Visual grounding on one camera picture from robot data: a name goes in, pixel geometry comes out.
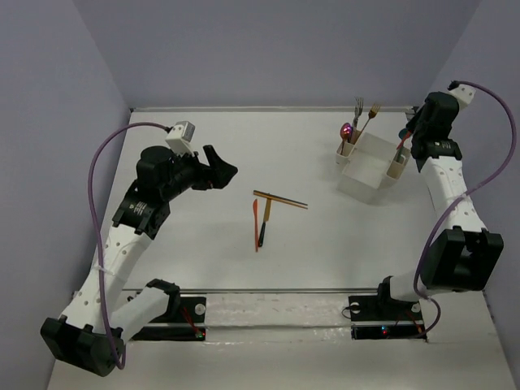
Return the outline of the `gold knife dark handle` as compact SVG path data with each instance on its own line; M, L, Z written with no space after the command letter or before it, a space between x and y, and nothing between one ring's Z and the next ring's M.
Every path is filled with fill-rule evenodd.
M270 214L271 214L271 199L267 199L265 209L264 209L264 214L263 214L262 226L261 226L261 229L259 232L259 237L258 237L258 247L259 248L263 247L265 232L266 232L266 228L267 228L267 222L269 221Z

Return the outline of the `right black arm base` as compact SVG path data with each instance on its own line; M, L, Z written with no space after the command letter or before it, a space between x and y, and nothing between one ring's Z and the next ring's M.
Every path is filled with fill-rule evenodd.
M425 330L418 302L382 302L376 295L349 296L342 314L354 340L416 339Z

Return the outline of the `gold fork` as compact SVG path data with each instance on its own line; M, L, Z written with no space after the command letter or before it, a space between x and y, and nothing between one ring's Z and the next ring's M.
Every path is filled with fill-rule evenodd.
M360 138L360 136L363 134L363 132L365 131L368 123L375 118L375 116L379 113L381 109L381 105L379 103L374 103L372 105L372 107L369 109L368 111L368 114L367 114L367 120L366 122L364 123L364 125L362 126L361 129L357 130L357 135L353 138L353 143L356 143L358 141L358 139Z

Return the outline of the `silver fork dark handle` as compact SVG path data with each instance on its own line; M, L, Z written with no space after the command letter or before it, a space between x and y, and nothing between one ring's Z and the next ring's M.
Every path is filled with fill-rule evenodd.
M355 132L358 127L358 120L360 119L364 107L364 99L363 97L355 97L356 106L354 107L354 118L352 122L353 132L351 134L350 140L353 141L355 138Z

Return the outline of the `iridescent spoon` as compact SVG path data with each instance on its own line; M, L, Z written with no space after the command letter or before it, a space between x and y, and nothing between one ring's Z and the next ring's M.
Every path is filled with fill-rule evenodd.
M340 154L343 154L345 145L349 142L353 134L353 126L350 123L344 123L340 128L341 147Z

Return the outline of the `teal spoon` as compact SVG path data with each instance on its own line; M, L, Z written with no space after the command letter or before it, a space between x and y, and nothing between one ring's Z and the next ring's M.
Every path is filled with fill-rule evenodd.
M401 142L399 143L399 145L396 148L396 156L394 158L394 160L397 163L400 162L401 155L403 153L403 149L405 146L405 141L410 137L410 132L406 128L403 128L399 131L398 136L400 137Z

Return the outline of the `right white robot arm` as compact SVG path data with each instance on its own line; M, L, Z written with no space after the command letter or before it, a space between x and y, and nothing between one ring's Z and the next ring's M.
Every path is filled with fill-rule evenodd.
M429 93L406 124L411 156L426 181L438 221L415 270L386 277L374 299L375 312L391 319L404 304L440 293L481 291L504 248L488 230L472 202L462 171L462 152L450 138L454 120L468 107L475 89L459 84Z

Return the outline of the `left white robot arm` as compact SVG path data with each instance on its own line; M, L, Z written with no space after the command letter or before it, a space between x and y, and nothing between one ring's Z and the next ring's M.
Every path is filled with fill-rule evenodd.
M101 255L58 318L47 318L41 336L54 357L105 377L125 363L126 344L147 323L174 319L180 311L180 288L152 279L137 297L117 308L132 270L170 215L170 203L193 189L223 189L237 174L212 145L196 154L179 155L164 146L141 152L136 179L125 193L102 246Z

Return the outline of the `orange spoon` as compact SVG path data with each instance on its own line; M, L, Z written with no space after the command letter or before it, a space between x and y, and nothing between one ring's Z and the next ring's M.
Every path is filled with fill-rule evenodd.
M404 145L405 145L405 142L412 136L412 133L411 132L406 132L406 133L403 133L403 132L400 132L400 137L401 137L401 142L400 144L397 146L397 150L401 150Z

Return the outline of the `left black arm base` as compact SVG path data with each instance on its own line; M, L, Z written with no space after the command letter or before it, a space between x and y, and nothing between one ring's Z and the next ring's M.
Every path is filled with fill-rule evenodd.
M176 311L146 324L132 341L202 342L206 340L206 297L181 295Z

